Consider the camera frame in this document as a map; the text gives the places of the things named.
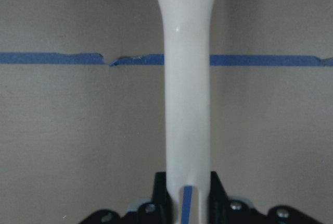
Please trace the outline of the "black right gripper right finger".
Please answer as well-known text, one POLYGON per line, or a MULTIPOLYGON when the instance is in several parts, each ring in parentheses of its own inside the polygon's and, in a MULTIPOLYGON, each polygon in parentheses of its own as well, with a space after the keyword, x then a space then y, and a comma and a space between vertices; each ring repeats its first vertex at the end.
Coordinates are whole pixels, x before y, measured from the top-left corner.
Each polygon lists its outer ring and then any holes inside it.
POLYGON ((211 172, 209 223, 320 223, 317 219, 287 205, 277 205, 267 214, 246 200, 228 196, 215 171, 211 172))

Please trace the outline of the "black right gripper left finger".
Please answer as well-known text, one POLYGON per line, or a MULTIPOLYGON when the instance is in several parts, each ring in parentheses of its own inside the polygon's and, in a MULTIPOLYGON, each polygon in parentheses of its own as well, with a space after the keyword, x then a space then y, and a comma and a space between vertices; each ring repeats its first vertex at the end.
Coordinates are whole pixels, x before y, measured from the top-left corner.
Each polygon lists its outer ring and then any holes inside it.
POLYGON ((147 203, 140 203, 135 210, 128 210, 124 216, 109 209, 101 209, 87 216, 81 224, 172 223, 171 198, 167 191, 166 178, 165 172, 157 172, 151 199, 147 203))

